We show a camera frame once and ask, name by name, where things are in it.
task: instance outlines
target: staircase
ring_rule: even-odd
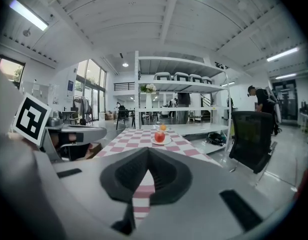
[[[209,107],[211,106],[213,101],[211,101],[209,98],[204,96],[203,94],[200,95],[200,106],[201,107]],[[201,111],[201,122],[205,123],[211,123],[211,113],[208,110]]]

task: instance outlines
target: railing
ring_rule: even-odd
[[[126,90],[134,90],[134,89],[135,89],[134,82],[114,83],[114,91],[126,91]]]
[[[200,95],[200,98],[202,99],[203,103],[207,105],[208,107],[212,104],[211,100],[207,98],[206,96],[204,96],[203,94]]]

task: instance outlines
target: mesh chair back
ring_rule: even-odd
[[[232,118],[235,139],[229,157],[259,173],[270,159],[272,115],[235,111]]]

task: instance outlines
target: white shelf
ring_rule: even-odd
[[[228,110],[228,106],[136,108],[137,112]]]
[[[185,81],[168,81],[168,80],[139,80],[139,85],[154,84],[156,92],[159,93],[197,93],[208,94],[218,91],[228,90],[214,84],[206,84],[201,82],[185,82]]]
[[[213,145],[211,143],[207,143],[206,139],[204,138],[191,140],[191,143],[195,148],[197,148],[203,154],[209,154],[215,151],[219,151],[226,147],[225,144],[223,146],[218,146],[218,145]]]
[[[140,56],[138,59],[140,60],[140,72],[144,75],[152,75],[157,72],[169,72],[173,75],[176,72],[182,72],[211,78],[219,73],[225,72],[224,69],[216,66],[206,65],[205,63],[190,59],[156,56]],[[164,65],[162,68],[159,65],[151,67],[151,64],[146,61],[152,61],[151,64],[154,64],[154,61],[158,61],[158,63],[162,62]]]
[[[216,123],[187,123],[187,124],[167,124],[166,125],[171,130],[175,131],[177,134],[185,136],[192,134],[205,134],[217,131],[224,131],[229,128],[228,125],[216,124]],[[142,130],[156,129],[156,125],[142,125]]]

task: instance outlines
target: ceiling lamp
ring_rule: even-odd
[[[285,75],[281,75],[281,76],[275,77],[275,79],[291,78],[291,77],[295,77],[295,76],[296,76],[296,73],[285,74]]]
[[[22,15],[25,19],[32,22],[35,26],[37,26],[42,31],[44,31],[48,27],[48,25],[45,22],[43,22],[41,19],[35,16],[34,13],[32,13],[29,9],[24,7],[24,5],[22,5],[20,2],[13,0],[9,4],[9,7],[11,7],[15,12]]]
[[[226,83],[226,84],[223,84],[222,87],[227,86],[227,85],[230,86],[230,85],[233,85],[233,84],[235,84],[235,82],[230,82],[229,84],[227,84],[227,83]]]
[[[289,54],[295,53],[295,52],[297,52],[298,50],[299,50],[299,48],[295,47],[295,48],[293,48],[293,49],[290,49],[290,50],[281,52],[281,53],[279,53],[279,54],[277,54],[277,55],[275,55],[275,56],[269,57],[269,58],[267,58],[266,60],[267,60],[268,62],[270,62],[270,61],[276,60],[276,59],[278,59],[278,58],[280,58],[280,57],[283,57],[283,56],[285,56],[285,55],[289,55]]]

